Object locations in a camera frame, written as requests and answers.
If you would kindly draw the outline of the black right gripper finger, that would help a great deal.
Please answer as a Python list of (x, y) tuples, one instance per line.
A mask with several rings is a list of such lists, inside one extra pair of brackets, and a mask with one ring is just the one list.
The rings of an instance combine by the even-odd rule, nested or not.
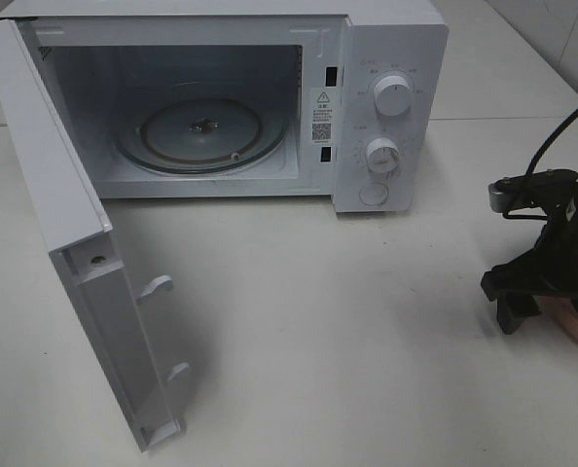
[(496, 319), (505, 335), (514, 334), (526, 321), (537, 315), (537, 303), (532, 296), (505, 294), (496, 300)]

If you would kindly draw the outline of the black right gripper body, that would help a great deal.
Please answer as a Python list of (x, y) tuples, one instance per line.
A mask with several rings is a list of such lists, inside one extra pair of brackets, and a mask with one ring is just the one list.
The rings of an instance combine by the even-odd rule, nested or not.
[(487, 271), (481, 286), (491, 302), (505, 294), (566, 298), (578, 313), (578, 187), (551, 212), (533, 248)]

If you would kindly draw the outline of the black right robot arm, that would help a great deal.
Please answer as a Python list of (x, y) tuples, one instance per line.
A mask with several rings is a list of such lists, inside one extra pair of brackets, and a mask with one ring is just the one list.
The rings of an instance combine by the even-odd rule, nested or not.
[(539, 208), (545, 223), (533, 247), (485, 272), (481, 287), (497, 305), (503, 333), (541, 313), (537, 297), (563, 298), (578, 314), (578, 173), (570, 169), (504, 177), (488, 186), (491, 209), (512, 220), (514, 211)]

